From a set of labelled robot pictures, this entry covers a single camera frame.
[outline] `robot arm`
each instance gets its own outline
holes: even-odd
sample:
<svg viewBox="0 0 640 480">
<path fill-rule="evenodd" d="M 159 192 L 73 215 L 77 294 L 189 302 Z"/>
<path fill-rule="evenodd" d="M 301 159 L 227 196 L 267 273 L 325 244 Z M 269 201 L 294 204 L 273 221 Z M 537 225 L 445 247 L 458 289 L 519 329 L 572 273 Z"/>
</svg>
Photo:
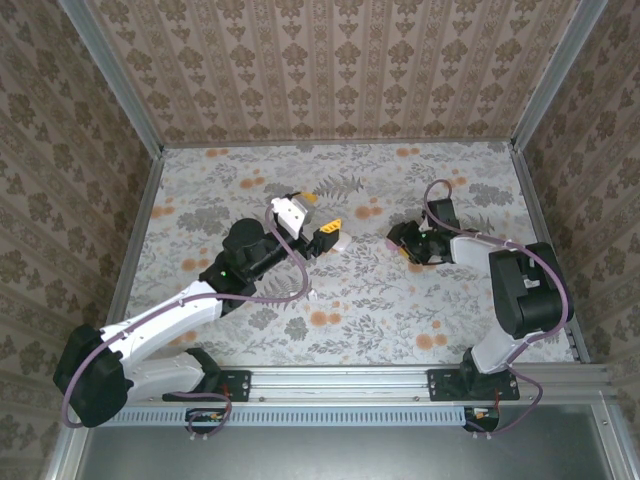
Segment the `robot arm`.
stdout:
<svg viewBox="0 0 640 480">
<path fill-rule="evenodd" d="M 451 199 L 435 200 L 428 205 L 439 220 L 460 228 Z M 458 235 L 429 217 L 420 225 L 415 221 L 396 225 L 387 238 L 412 263 L 467 265 L 491 276 L 498 323 L 465 354 L 467 367 L 475 374 L 505 371 L 508 359 L 523 343 L 540 332 L 552 330 L 560 320 L 562 302 L 557 286 L 540 265 L 519 250 Z M 527 249 L 542 258 L 564 284 L 549 244 L 535 243 L 527 245 Z M 569 316 L 572 311 L 569 302 Z"/>
<path fill-rule="evenodd" d="M 272 200 L 278 233 L 291 250 L 307 260 L 332 247 L 344 247 L 338 246 L 339 220 L 307 231 L 313 210 L 308 198 L 296 194 Z M 92 352 L 124 333 L 124 338 L 88 364 L 71 393 L 70 404 L 83 425 L 94 427 L 106 422 L 128 402 L 171 392 L 213 392 L 217 388 L 220 368 L 202 349 L 189 349 L 172 358 L 145 359 L 177 336 L 241 306 L 244 299 L 222 300 L 212 295 L 251 297 L 256 293 L 255 282 L 288 255 L 278 239 L 265 233 L 262 224 L 252 218 L 233 224 L 222 246 L 214 263 L 177 295 L 135 318 L 101 330 L 82 325 L 71 333 L 53 378 L 62 393 Z M 136 322 L 154 314 L 152 320 L 131 331 Z"/>
</svg>

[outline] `table surface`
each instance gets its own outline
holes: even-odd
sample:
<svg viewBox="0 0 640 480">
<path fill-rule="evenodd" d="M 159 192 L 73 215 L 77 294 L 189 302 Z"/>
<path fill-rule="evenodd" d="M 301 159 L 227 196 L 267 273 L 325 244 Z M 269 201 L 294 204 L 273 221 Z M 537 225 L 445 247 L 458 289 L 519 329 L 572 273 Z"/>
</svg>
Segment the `table surface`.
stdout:
<svg viewBox="0 0 640 480">
<path fill-rule="evenodd" d="M 535 241 L 505 142 L 180 149 L 164 159 L 128 316 L 195 280 L 229 227 L 243 217 L 262 220 L 275 196 L 314 192 L 315 220 L 341 218 L 353 243 L 307 263 L 317 298 L 247 303 L 178 337 L 162 355 L 195 345 L 221 365 L 458 363 L 497 321 L 489 277 L 456 265 L 410 265 L 386 247 L 389 229 L 419 220 L 426 185 L 447 178 L 463 227 Z M 438 187 L 434 198 L 444 193 Z M 289 296 L 300 283 L 293 263 L 282 262 L 258 294 Z M 573 357 L 562 332 L 520 360 Z"/>
</svg>

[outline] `purple cable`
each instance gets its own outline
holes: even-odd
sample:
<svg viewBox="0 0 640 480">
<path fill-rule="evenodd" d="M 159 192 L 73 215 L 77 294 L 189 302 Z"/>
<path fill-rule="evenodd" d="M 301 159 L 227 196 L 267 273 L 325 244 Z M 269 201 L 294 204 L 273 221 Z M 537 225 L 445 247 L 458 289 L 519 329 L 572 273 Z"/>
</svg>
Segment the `purple cable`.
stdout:
<svg viewBox="0 0 640 480">
<path fill-rule="evenodd" d="M 480 240 L 484 240 L 485 242 L 492 243 L 492 244 L 497 245 L 499 247 L 514 248 L 514 249 L 517 249 L 517 250 L 521 251 L 522 253 L 527 255 L 529 258 L 533 259 L 533 261 L 536 262 L 538 265 L 540 265 L 542 267 L 542 269 L 547 273 L 547 275 L 549 275 L 549 278 L 551 278 L 553 283 L 556 285 L 556 288 L 558 289 L 558 293 L 560 294 L 560 301 L 562 302 L 562 313 L 560 314 L 560 321 L 558 322 L 558 324 L 555 327 L 553 327 L 553 329 L 549 330 L 548 332 L 543 332 L 540 335 L 535 335 L 535 336 L 531 337 L 529 340 L 525 341 L 522 345 L 520 345 L 518 347 L 518 349 L 515 352 L 513 352 L 513 354 L 511 354 L 509 356 L 509 358 L 507 358 L 507 370 L 509 372 L 511 372 L 514 376 L 518 377 L 519 379 L 524 380 L 525 382 L 528 382 L 528 383 L 536 386 L 538 388 L 538 395 L 536 396 L 535 400 L 531 403 L 531 405 L 529 405 L 529 407 L 527 407 L 527 409 L 524 411 L 524 413 L 522 415 L 520 415 L 516 420 L 514 420 L 512 423 L 510 423 L 506 427 L 500 428 L 499 430 L 495 430 L 494 432 L 490 433 L 491 435 L 497 435 L 497 434 L 500 434 L 500 433 L 508 432 L 513 427 L 515 427 L 527 415 L 529 415 L 538 406 L 538 404 L 540 403 L 540 400 L 542 400 L 542 394 L 543 394 L 542 385 L 540 385 L 540 383 L 536 382 L 532 378 L 529 378 L 529 377 L 519 373 L 518 371 L 516 371 L 511 366 L 511 364 L 533 342 L 537 342 L 538 340 L 542 340 L 543 338 L 551 337 L 551 336 L 555 335 L 556 333 L 558 333 L 560 330 L 562 330 L 562 328 L 564 328 L 564 326 L 566 325 L 567 321 L 569 320 L 569 297 L 567 295 L 567 291 L 566 291 L 562 281 L 560 280 L 560 277 L 558 276 L 558 274 L 556 274 L 556 272 L 554 272 L 553 269 L 549 266 L 549 264 L 547 264 L 542 258 L 540 258 L 538 255 L 536 255 L 532 251 L 528 250 L 527 247 L 525 247 L 524 245 L 520 245 L 519 243 L 514 243 L 514 242 L 511 242 L 511 241 L 508 241 L 508 240 L 507 241 L 501 240 L 499 238 L 495 238 L 495 237 L 492 237 L 490 235 L 486 235 L 486 234 L 483 234 L 483 233 L 467 232 L 465 230 L 461 230 L 459 228 L 452 227 L 451 225 L 449 225 L 449 224 L 443 222 L 442 220 L 438 219 L 433 214 L 431 209 L 429 208 L 429 204 L 427 203 L 427 198 L 429 196 L 429 192 L 431 191 L 431 189 L 433 189 L 433 187 L 435 187 L 439 183 L 442 183 L 442 184 L 447 186 L 447 189 L 448 189 L 447 198 L 451 198 L 451 193 L 453 191 L 453 188 L 451 187 L 451 183 L 449 183 L 447 180 L 444 180 L 444 179 L 435 180 L 434 182 L 432 182 L 427 187 L 427 190 L 424 192 L 424 209 L 425 209 L 425 212 L 426 212 L 427 216 L 431 220 L 433 220 L 435 223 L 437 223 L 441 227 L 447 228 L 447 229 L 451 230 L 452 232 L 458 233 L 460 235 L 464 235 L 464 236 L 471 237 L 471 238 L 478 238 Z"/>
<path fill-rule="evenodd" d="M 229 397 L 226 397 L 224 395 L 220 395 L 218 393 L 184 393 L 184 392 L 173 392 L 171 395 L 175 395 L 176 397 L 184 397 L 184 398 L 214 398 L 217 400 L 223 400 L 226 403 L 225 413 L 222 417 L 222 420 L 220 420 L 220 423 L 216 427 L 214 427 L 213 430 L 207 433 L 207 436 L 209 437 L 213 437 L 216 433 L 222 430 L 222 427 L 224 427 L 225 423 L 227 423 L 229 421 L 229 418 L 231 417 L 231 410 L 233 406 L 231 404 L 231 400 L 229 400 Z M 187 430 L 189 431 L 190 434 L 196 435 L 196 432 L 193 431 L 193 420 L 198 417 L 201 417 L 204 414 L 205 412 L 193 412 L 189 416 L 189 423 L 187 424 Z"/>
<path fill-rule="evenodd" d="M 300 291 L 295 295 L 292 295 L 286 298 L 248 297 L 245 295 L 234 295 L 230 293 L 201 293 L 198 295 L 191 295 L 190 297 L 184 297 L 179 301 L 175 301 L 173 303 L 165 305 L 164 307 L 159 308 L 154 312 L 151 312 L 149 315 L 142 317 L 137 322 L 132 323 L 127 328 L 125 328 L 124 330 L 120 331 L 118 334 L 111 337 L 109 340 L 100 344 L 100 346 L 97 347 L 95 350 L 93 350 L 89 355 L 87 355 L 87 358 L 85 358 L 84 361 L 80 364 L 78 369 L 75 371 L 75 373 L 71 377 L 71 380 L 67 385 L 67 390 L 64 393 L 64 398 L 62 400 L 61 415 L 62 415 L 62 423 L 64 425 L 66 425 L 69 428 L 82 428 L 84 426 L 82 425 L 82 423 L 74 423 L 69 419 L 69 404 L 71 402 L 71 395 L 73 393 L 73 390 L 76 388 L 78 380 L 80 379 L 82 374 L 85 372 L 87 367 L 91 364 L 91 362 L 93 362 L 93 360 L 95 360 L 95 358 L 98 355 L 100 355 L 101 352 L 106 350 L 110 345 L 117 342 L 118 340 L 121 340 L 122 338 L 125 338 L 134 330 L 141 327 L 145 323 L 150 322 L 154 318 L 170 310 L 173 310 L 174 308 L 182 307 L 186 303 L 195 302 L 197 300 L 204 300 L 208 298 L 215 298 L 217 300 L 242 300 L 246 302 L 255 302 L 255 303 L 289 303 L 289 302 L 293 302 L 294 300 L 298 300 L 299 298 L 302 298 L 304 295 L 306 295 L 307 289 L 309 288 L 309 275 L 307 274 L 307 270 L 304 266 L 304 263 L 302 263 L 302 260 L 298 258 L 298 256 L 294 253 L 291 247 L 287 245 L 287 242 L 284 240 L 284 238 L 282 238 L 282 235 L 280 235 L 277 228 L 273 225 L 273 222 L 271 219 L 272 211 L 273 211 L 273 205 L 269 205 L 269 207 L 267 208 L 267 211 L 265 212 L 265 222 L 267 224 L 267 227 L 269 228 L 269 231 L 273 234 L 276 240 L 280 242 L 282 247 L 292 258 L 293 262 L 300 269 L 300 272 L 302 273 L 302 287 L 300 288 Z"/>
</svg>

